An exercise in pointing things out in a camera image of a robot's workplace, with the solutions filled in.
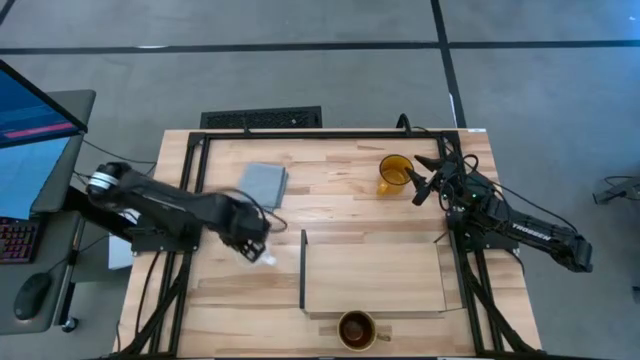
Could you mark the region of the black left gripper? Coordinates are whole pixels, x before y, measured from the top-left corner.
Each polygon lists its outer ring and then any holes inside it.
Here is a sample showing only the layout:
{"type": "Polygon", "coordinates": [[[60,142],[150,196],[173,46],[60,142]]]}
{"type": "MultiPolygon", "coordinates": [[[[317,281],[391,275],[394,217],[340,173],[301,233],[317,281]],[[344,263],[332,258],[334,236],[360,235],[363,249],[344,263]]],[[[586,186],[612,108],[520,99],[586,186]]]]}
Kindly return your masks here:
{"type": "Polygon", "coordinates": [[[237,252],[250,263],[255,263],[266,250],[270,228],[266,213],[260,207],[232,198],[231,220],[220,238],[227,245],[239,245],[237,252]]]}

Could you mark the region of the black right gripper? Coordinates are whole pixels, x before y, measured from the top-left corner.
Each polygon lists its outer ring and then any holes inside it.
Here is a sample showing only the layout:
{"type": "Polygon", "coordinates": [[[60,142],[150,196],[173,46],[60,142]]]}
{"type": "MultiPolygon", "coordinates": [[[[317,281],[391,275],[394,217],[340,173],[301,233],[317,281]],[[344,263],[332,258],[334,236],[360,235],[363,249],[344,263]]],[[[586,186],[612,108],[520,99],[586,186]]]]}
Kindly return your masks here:
{"type": "MultiPolygon", "coordinates": [[[[421,155],[415,155],[414,159],[429,171],[434,172],[432,180],[438,193],[438,204],[441,208],[471,207],[464,160],[432,159],[421,155]]],[[[415,187],[412,203],[415,206],[421,206],[431,192],[432,181],[409,167],[405,168],[405,172],[415,187]]]]}

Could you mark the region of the amber glass mug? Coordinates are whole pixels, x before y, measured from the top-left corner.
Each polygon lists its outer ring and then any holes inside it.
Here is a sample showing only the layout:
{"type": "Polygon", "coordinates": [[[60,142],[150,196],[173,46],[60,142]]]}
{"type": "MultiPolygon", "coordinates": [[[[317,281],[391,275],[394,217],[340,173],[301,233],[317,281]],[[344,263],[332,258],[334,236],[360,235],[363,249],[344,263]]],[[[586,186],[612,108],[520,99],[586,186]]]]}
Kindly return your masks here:
{"type": "Polygon", "coordinates": [[[413,170],[411,161],[398,154],[386,156],[379,164],[380,180],[377,187],[378,196],[398,195],[404,191],[411,181],[407,170],[413,170]]]}

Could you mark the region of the wooden shelf with black side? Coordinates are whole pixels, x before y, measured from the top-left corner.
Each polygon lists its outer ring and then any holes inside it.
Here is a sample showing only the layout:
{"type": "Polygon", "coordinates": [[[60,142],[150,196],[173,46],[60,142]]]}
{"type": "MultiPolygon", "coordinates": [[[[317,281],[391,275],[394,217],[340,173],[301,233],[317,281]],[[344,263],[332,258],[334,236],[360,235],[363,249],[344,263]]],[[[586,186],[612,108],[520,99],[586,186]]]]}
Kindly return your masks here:
{"type": "Polygon", "coordinates": [[[300,236],[299,309],[311,316],[349,310],[430,317],[447,302],[438,246],[431,242],[318,243],[300,236]]]}

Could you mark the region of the grey folded cloth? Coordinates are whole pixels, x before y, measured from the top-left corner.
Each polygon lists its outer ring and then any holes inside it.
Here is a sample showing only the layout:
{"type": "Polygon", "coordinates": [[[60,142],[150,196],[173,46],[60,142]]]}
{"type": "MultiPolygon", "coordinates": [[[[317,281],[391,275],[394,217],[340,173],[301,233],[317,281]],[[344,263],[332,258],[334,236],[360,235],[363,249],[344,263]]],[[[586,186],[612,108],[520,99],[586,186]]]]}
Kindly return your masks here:
{"type": "Polygon", "coordinates": [[[240,178],[238,188],[266,210],[275,210],[281,206],[287,181],[288,173],[283,166],[250,163],[240,178]]]}

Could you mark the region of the brown mug with gold rim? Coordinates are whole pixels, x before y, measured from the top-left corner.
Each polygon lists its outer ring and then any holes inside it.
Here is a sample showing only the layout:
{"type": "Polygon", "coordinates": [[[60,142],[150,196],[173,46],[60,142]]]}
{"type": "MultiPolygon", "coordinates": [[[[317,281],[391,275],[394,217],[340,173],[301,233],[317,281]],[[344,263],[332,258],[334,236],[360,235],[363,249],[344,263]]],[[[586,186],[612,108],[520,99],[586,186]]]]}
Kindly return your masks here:
{"type": "Polygon", "coordinates": [[[339,319],[337,336],[341,344],[354,352],[364,352],[376,342],[390,342],[389,334],[381,333],[373,317],[364,311],[345,312],[339,319]]]}

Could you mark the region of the black floor vent grille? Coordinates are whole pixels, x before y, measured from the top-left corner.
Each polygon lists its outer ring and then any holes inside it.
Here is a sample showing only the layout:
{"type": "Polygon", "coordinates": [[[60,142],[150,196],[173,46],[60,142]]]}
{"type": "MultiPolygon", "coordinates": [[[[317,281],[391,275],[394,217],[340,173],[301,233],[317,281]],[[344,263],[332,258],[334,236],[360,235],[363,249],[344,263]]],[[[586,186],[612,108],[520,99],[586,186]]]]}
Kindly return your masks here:
{"type": "Polygon", "coordinates": [[[202,112],[201,129],[322,128],[320,106],[202,112]]]}

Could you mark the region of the white control box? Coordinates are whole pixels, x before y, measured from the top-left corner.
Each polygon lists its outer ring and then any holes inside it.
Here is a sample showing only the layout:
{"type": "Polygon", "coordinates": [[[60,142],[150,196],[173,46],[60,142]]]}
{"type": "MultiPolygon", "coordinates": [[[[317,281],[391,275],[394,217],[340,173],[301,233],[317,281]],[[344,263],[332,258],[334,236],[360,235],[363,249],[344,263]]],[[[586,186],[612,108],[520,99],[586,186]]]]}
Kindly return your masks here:
{"type": "Polygon", "coordinates": [[[119,270],[133,265],[131,243],[115,234],[109,235],[107,267],[109,270],[119,270]]]}

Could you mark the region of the black stand base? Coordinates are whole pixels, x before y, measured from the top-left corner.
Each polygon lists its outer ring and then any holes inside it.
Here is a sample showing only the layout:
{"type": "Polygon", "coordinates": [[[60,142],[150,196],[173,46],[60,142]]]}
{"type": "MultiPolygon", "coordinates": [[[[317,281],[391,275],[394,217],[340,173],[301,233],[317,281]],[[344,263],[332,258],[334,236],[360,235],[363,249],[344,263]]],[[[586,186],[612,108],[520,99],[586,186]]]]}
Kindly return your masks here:
{"type": "Polygon", "coordinates": [[[602,187],[592,194],[597,205],[608,204],[614,199],[640,202],[640,176],[607,176],[602,182],[602,187]]]}

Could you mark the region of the grey computer desk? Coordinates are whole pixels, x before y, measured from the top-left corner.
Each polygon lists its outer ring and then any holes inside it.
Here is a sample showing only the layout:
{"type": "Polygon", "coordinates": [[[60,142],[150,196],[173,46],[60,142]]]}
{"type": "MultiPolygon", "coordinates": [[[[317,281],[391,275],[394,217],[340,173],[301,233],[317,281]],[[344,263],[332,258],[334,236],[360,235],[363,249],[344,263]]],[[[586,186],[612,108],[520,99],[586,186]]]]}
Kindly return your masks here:
{"type": "Polygon", "coordinates": [[[40,240],[35,260],[30,264],[0,265],[0,336],[40,333],[59,326],[70,314],[76,284],[71,280],[73,266],[68,263],[79,252],[85,220],[72,207],[80,191],[71,178],[83,137],[72,137],[34,203],[34,215],[41,220],[40,240]],[[32,319],[18,320],[13,305],[18,290],[33,274],[48,272],[52,284],[39,313],[32,319]]]}

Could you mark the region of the black computer mouse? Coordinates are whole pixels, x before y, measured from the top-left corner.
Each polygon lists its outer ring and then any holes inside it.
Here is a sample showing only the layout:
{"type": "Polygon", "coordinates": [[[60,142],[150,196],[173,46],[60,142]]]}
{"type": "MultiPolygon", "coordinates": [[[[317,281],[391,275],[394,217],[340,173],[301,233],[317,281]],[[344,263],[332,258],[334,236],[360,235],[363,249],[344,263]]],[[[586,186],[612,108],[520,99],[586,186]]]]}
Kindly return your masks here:
{"type": "Polygon", "coordinates": [[[20,287],[14,300],[13,312],[18,320],[34,318],[40,311],[52,284],[48,272],[31,275],[20,287]]]}

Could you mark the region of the backlit black keyboard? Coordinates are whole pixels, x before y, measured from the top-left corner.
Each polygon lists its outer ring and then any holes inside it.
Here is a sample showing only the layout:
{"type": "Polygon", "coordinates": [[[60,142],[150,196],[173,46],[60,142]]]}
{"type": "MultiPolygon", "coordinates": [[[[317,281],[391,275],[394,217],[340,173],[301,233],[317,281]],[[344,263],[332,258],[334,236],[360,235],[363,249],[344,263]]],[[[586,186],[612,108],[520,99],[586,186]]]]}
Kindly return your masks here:
{"type": "Polygon", "coordinates": [[[33,262],[39,240],[39,221],[0,217],[0,265],[33,262]]]}

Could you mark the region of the computer monitor with blue screen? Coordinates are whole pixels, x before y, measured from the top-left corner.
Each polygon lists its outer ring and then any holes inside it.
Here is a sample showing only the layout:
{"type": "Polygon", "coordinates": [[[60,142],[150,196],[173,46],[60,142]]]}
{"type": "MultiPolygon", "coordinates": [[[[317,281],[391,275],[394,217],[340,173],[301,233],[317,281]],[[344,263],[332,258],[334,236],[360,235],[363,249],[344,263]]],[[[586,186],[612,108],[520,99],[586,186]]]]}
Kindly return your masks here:
{"type": "Polygon", "coordinates": [[[0,59],[0,217],[26,220],[69,139],[87,126],[0,59]]]}

